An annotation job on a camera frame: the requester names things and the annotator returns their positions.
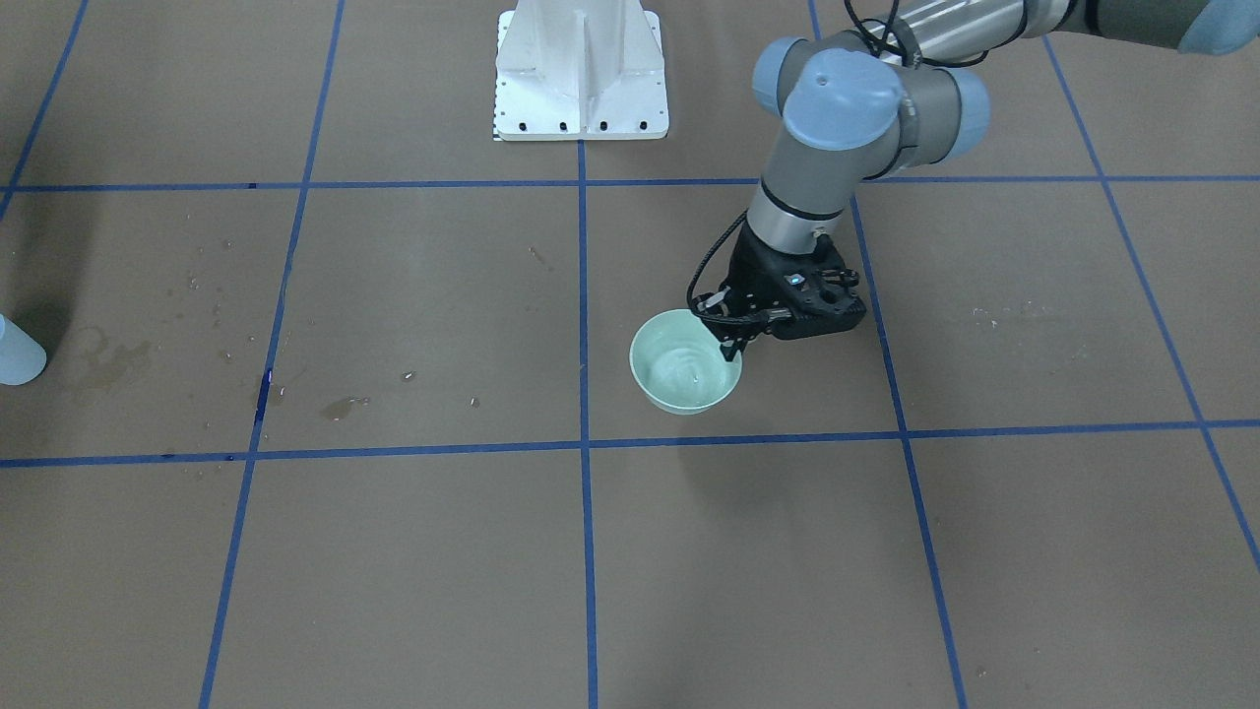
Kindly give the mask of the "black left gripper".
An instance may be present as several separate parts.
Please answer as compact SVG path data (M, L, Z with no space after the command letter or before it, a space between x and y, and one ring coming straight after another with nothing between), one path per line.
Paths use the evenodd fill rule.
M788 309L793 314L832 314L835 290L823 285L822 271L835 264L832 234L811 234L806 254L788 254L766 246L748 224L742 225L730 254L724 288L689 292L689 311L696 319L719 327L719 353L735 361L748 343L771 331L775 317L743 317L753 311Z

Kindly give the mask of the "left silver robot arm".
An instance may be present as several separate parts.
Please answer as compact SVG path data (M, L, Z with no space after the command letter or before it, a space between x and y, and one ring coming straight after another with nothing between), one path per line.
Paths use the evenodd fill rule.
M961 156L992 103L976 63L1052 31L1225 55L1257 37L1255 1L895 1L887 13L809 40L782 37L759 58L757 102L777 135L750 207L723 241L712 292L687 291L713 349L735 361L756 337L847 332L867 305L832 238L863 181Z

